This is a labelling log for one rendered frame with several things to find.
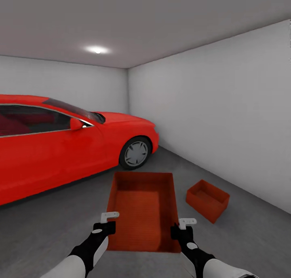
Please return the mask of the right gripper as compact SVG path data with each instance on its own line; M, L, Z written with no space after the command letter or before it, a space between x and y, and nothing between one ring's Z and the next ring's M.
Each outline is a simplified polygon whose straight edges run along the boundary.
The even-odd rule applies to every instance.
M186 226L186 230L181 230L177 225L171 226L171 239L180 240L182 236L189 236L193 240L193 228Z

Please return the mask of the storage box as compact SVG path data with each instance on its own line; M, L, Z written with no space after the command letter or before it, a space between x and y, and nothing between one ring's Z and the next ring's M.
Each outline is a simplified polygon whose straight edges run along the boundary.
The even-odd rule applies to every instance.
M230 194L200 180L187 190L186 202L213 224L228 206Z
M172 173L114 172L106 212L119 212L115 234L108 235L108 251L180 253L171 239L179 226Z

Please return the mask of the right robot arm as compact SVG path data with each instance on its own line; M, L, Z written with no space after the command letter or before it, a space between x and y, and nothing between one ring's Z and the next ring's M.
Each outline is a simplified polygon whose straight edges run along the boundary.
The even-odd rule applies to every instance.
M208 254L195 244L193 228L186 224L196 224L194 218L178 219L179 226L171 226L171 239L181 246L181 262L194 278L257 278L247 270L235 268Z

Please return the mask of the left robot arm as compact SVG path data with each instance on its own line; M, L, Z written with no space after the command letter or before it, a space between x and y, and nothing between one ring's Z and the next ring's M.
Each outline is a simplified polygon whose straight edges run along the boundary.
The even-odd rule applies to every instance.
M118 218L119 215L119 212L102 213L101 222L94 223L91 236L40 278L86 278L106 251L108 235L116 232L116 221L108 222L107 219Z

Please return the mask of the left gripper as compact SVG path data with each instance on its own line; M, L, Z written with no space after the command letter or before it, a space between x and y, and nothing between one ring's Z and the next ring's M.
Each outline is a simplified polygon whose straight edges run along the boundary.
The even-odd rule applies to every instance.
M108 231L108 235L112 235L115 234L116 232L116 221L112 221L112 222L107 222L107 223L94 223L93 225L93 231L96 228L100 228L100 227L105 227Z

